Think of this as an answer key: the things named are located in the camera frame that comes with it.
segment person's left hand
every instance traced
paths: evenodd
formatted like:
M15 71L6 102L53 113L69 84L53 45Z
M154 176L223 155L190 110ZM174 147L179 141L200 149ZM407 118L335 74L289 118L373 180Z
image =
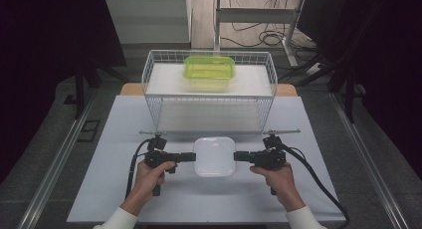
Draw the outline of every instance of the person's left hand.
M134 186L120 208L137 216L143 205L151 199L152 189L155 185L164 183L164 171L172 168L175 164L173 161L167 161L155 168L150 168L141 161L137 165Z

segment green container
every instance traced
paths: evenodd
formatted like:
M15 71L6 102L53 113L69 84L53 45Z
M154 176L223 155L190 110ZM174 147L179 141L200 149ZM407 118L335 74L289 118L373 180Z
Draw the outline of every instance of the green container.
M235 77L235 62L229 57L186 58L183 77L194 91L224 91Z

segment green lid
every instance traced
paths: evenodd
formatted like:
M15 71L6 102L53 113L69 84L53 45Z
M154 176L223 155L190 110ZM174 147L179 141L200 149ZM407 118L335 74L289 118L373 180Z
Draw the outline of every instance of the green lid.
M235 62L229 57L191 56L185 60L186 79L230 80L235 76Z

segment square bowl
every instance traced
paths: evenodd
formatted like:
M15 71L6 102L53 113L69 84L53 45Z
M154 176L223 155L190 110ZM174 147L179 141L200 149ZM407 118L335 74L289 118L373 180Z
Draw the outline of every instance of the square bowl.
M193 144L196 153L195 172L201 177L230 176L236 170L233 152L235 141L230 137L202 137Z

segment hand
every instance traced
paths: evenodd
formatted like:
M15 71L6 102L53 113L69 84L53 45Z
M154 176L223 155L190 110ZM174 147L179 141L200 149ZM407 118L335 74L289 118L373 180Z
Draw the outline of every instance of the hand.
M137 165L134 186L120 208L137 216L143 205L152 197L152 189L156 184L164 183L164 171L175 166L175 162L163 162L155 168L148 167L143 161Z
M305 207L305 203L295 187L292 166L288 162L276 171L266 170L257 166L251 166L250 169L257 174L265 176L267 185L277 192L277 199L288 212Z

